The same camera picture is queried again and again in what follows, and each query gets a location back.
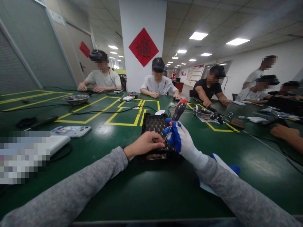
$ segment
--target white pillar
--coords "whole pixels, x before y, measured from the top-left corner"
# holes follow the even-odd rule
[[[162,57],[167,1],[165,0],[120,0],[123,47],[127,75],[127,91],[140,91],[144,78],[152,73],[152,60]],[[145,28],[159,52],[143,67],[132,51],[130,44]]]

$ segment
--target person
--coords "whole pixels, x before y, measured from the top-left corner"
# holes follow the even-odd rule
[[[263,92],[263,90],[267,89],[269,86],[278,85],[280,82],[275,75],[265,75],[256,80],[256,85],[252,88],[243,89],[238,95],[236,100],[241,101],[249,101],[256,104],[267,103],[268,100],[260,100],[260,99],[270,99],[272,95]]]
[[[300,137],[300,131],[298,129],[288,128],[278,124],[271,129],[270,133],[277,138],[285,140],[300,154],[303,154],[303,138]]]
[[[203,106],[209,107],[212,105],[210,99],[215,94],[219,101],[228,106],[230,100],[226,98],[221,89],[221,82],[225,77],[223,66],[215,65],[209,70],[207,79],[201,79],[196,82],[193,87],[193,97],[200,98],[203,101]]]
[[[289,91],[294,91],[300,87],[300,83],[298,81],[289,81],[281,85],[281,89],[279,91],[270,91],[268,94],[272,96],[279,97],[287,97],[287,98],[295,98],[296,100],[302,100],[302,96],[298,96],[296,94],[288,93]]]
[[[70,226],[103,186],[127,167],[132,157],[164,147],[163,142],[156,132],[145,132],[131,145],[113,149],[102,159],[12,210],[3,217],[0,226]],[[198,151],[179,121],[173,121],[168,142],[193,165],[199,180],[211,187],[244,225],[301,226],[268,197]]]
[[[78,91],[87,91],[87,86],[90,84],[97,85],[93,89],[93,91],[97,93],[106,90],[120,90],[122,88],[118,73],[108,67],[108,56],[104,51],[95,49],[90,53],[89,58],[95,61],[99,69],[93,70],[88,77],[79,84]]]
[[[159,98],[160,95],[171,92],[176,100],[181,98],[179,90],[173,85],[171,79],[164,76],[165,64],[161,57],[152,61],[151,68],[152,75],[145,77],[140,92],[153,98]]]
[[[242,90],[245,88],[252,88],[256,85],[256,79],[260,78],[264,74],[264,70],[270,69],[276,62],[277,56],[270,55],[266,56],[258,69],[253,71],[247,78],[246,81],[243,84]]]

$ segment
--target parts tray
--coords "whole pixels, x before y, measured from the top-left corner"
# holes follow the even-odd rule
[[[161,115],[151,115],[150,113],[145,113],[143,118],[143,125],[141,135],[146,131],[155,131],[160,134],[163,139],[166,135],[163,133],[164,129],[169,126],[165,122],[167,114],[163,113]],[[178,154],[174,146],[171,146],[169,142],[165,142],[166,147],[153,149],[150,152],[138,155],[138,162],[167,162],[167,161],[178,161],[183,160],[183,157]]]

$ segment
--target black chair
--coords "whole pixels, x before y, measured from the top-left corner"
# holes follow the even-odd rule
[[[126,79],[123,76],[120,76],[121,87],[123,91],[126,91]]]
[[[237,96],[238,96],[238,94],[232,94],[232,95],[233,95],[233,101],[235,101],[236,98],[237,98]]]

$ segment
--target blue glove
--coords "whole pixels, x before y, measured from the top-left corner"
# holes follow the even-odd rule
[[[165,122],[170,123],[171,119],[166,118]],[[169,129],[170,126],[164,130],[164,134],[168,134],[167,141],[196,169],[202,169],[208,162],[208,156],[197,150],[187,129],[179,121],[173,121],[170,132]]]

